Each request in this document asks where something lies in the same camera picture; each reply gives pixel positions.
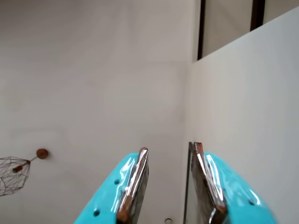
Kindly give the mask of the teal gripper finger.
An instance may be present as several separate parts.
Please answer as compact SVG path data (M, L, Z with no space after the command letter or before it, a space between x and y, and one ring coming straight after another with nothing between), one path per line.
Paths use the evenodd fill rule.
M148 178L148 149L143 147L120 161L74 223L136 224Z
M266 202L226 162L191 143L191 223L271 224Z

